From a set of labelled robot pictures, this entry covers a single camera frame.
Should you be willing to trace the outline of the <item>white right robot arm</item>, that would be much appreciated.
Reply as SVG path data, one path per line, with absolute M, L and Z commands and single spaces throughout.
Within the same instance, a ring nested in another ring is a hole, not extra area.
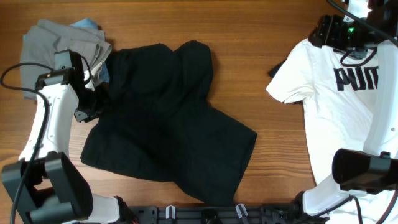
M 316 187 L 301 192 L 301 223 L 326 220 L 329 213 L 360 196 L 391 191 L 392 198 L 378 223 L 384 223 L 397 202 L 397 1 L 369 1 L 366 18 L 359 18 L 334 1 L 335 9 L 352 22 L 334 24 L 326 16 L 310 34 L 317 47 L 327 45 L 358 55 L 375 48 L 379 55 L 376 109 L 362 151 L 339 149 L 332 173 Z

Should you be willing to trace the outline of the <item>black shorts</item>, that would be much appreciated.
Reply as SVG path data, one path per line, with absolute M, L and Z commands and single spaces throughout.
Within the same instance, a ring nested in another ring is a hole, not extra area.
M 212 206 L 230 206 L 256 143 L 249 127 L 211 106 L 211 49 L 191 40 L 112 52 L 109 101 L 82 163 L 119 175 L 173 182 Z

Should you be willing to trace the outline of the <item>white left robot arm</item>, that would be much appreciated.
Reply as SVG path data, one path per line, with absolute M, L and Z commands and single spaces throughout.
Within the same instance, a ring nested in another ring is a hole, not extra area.
M 119 197 L 93 194 L 68 156 L 70 128 L 85 88 L 82 64 L 57 65 L 31 91 L 37 111 L 29 141 L 2 184 L 12 199 L 10 223 L 134 223 Z

